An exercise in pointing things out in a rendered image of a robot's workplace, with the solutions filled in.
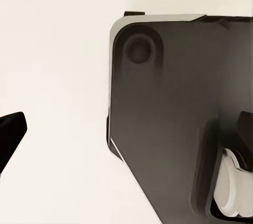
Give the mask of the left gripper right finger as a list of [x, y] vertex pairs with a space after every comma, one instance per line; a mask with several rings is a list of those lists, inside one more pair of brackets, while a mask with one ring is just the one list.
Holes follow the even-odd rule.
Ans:
[[253, 153], [253, 113], [241, 111], [236, 129]]

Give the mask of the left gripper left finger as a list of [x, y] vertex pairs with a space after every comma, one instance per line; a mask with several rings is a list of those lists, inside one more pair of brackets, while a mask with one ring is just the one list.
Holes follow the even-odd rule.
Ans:
[[0, 117], [0, 174], [27, 132], [23, 111]]

